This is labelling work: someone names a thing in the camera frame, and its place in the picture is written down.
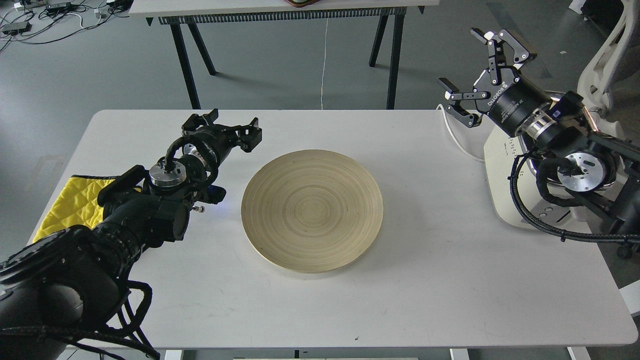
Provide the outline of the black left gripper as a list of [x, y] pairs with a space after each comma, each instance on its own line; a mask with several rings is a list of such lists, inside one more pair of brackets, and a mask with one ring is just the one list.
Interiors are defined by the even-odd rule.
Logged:
[[263, 130], [259, 127], [259, 118], [254, 117], [247, 125], [226, 126], [214, 124], [218, 119], [218, 109], [205, 114], [191, 114], [182, 125], [182, 134], [195, 136], [204, 144], [198, 150], [194, 143], [183, 146], [183, 155], [198, 158], [203, 164], [210, 158], [213, 164], [221, 164], [238, 147], [245, 153], [251, 153], [263, 139]]

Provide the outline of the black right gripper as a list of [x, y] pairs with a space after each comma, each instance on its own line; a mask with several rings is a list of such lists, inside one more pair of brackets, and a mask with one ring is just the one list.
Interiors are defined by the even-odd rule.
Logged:
[[[530, 51], [530, 44], [507, 29], [494, 33], [473, 27], [470, 32], [487, 47], [488, 67], [468, 92], [460, 91], [445, 77], [438, 79], [448, 101], [445, 111], [467, 128], [479, 126], [482, 123], [480, 115], [487, 115], [503, 132], [516, 137], [523, 132], [523, 122], [535, 110], [548, 109], [552, 103], [550, 96], [519, 72], [538, 54]], [[505, 55], [506, 46], [513, 50], [510, 63]], [[473, 110], [480, 115], [471, 113], [463, 104], [473, 104]]]

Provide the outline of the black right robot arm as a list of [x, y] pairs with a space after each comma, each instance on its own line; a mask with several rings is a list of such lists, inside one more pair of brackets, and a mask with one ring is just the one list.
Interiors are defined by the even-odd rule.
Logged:
[[[460, 91], [439, 78], [446, 112], [468, 128], [487, 116], [510, 137], [531, 140], [531, 150], [517, 155], [511, 167], [510, 198], [533, 228], [562, 240], [613, 243], [627, 259], [639, 250], [639, 148], [588, 125], [583, 98], [574, 91], [558, 100], [526, 79], [520, 66], [536, 54], [509, 30], [471, 34], [487, 47], [487, 68], [471, 91]], [[563, 208], [585, 207], [602, 221], [598, 234], [574, 232], [544, 223], [521, 198], [520, 171], [536, 162], [535, 186], [546, 202]]]

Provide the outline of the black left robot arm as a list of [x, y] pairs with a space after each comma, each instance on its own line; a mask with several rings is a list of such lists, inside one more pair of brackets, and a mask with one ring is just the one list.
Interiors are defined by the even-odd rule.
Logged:
[[102, 189], [101, 223], [55, 231], [2, 262], [3, 360], [55, 360], [68, 346], [119, 359], [83, 340], [162, 357], [141, 329], [153, 289], [130, 272], [147, 249], [183, 240], [198, 202], [224, 200], [214, 182], [233, 148], [249, 153], [262, 141], [257, 118], [236, 126], [217, 118], [217, 109], [192, 114], [153, 167], [135, 165]]

